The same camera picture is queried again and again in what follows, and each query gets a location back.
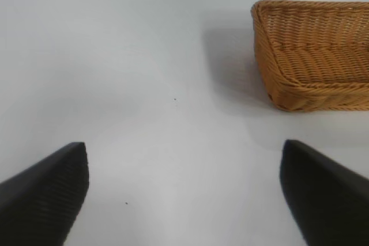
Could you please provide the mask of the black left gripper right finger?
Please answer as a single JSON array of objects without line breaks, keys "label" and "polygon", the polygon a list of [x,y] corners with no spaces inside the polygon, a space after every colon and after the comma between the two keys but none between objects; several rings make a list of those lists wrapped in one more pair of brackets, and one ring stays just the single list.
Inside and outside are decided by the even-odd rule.
[{"label": "black left gripper right finger", "polygon": [[280,184],[307,245],[368,245],[368,179],[309,145],[285,141]]}]

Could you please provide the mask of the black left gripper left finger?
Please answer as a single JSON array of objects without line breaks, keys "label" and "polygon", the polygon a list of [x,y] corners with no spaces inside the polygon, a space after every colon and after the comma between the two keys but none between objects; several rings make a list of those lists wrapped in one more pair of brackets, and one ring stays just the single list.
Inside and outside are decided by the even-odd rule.
[{"label": "black left gripper left finger", "polygon": [[1,245],[63,245],[83,206],[89,168],[72,142],[1,183]]}]

